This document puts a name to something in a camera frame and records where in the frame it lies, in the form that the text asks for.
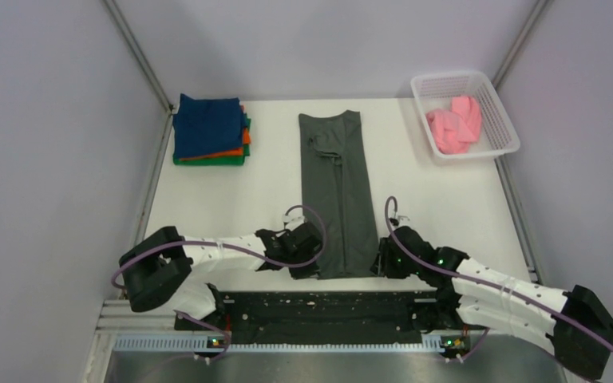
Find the dark grey t-shirt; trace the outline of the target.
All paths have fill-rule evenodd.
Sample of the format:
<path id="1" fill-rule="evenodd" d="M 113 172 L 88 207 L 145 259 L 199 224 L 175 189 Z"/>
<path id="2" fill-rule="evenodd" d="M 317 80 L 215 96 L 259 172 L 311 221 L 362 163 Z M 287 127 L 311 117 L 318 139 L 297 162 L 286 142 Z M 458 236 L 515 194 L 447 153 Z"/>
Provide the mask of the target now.
<path id="1" fill-rule="evenodd" d="M 361 115 L 350 110 L 330 117 L 300 114 L 299 134 L 302 201 L 313 210 L 307 217 L 326 227 L 318 275 L 370 277 L 379 235 Z"/>

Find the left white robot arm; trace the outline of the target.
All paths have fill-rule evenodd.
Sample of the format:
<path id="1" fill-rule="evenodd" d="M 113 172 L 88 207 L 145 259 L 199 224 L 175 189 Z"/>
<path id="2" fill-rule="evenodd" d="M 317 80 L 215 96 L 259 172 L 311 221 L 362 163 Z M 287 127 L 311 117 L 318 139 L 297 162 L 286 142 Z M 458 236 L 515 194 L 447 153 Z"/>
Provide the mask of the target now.
<path id="1" fill-rule="evenodd" d="M 186 237 L 174 226 L 162 227 L 119 258 L 112 284 L 125 292 L 134 313 L 173 310 L 213 330 L 223 322 L 224 309 L 206 279 L 210 274 L 292 269 L 309 276 L 325 244 L 321 230 L 303 219 L 281 231 L 222 239 Z"/>

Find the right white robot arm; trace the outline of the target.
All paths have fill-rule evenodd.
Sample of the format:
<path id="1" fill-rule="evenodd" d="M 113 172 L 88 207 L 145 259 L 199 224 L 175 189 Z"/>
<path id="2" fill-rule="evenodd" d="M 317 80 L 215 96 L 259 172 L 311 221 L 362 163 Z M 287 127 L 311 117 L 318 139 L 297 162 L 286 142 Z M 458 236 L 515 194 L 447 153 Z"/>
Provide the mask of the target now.
<path id="1" fill-rule="evenodd" d="M 393 219 L 381 239 L 387 278 L 414 276 L 435 288 L 436 317 L 447 329 L 480 326 L 531 343 L 587 380 L 602 378 L 613 348 L 613 317 L 597 294 L 541 286 L 487 267 L 452 247 L 432 247 Z"/>

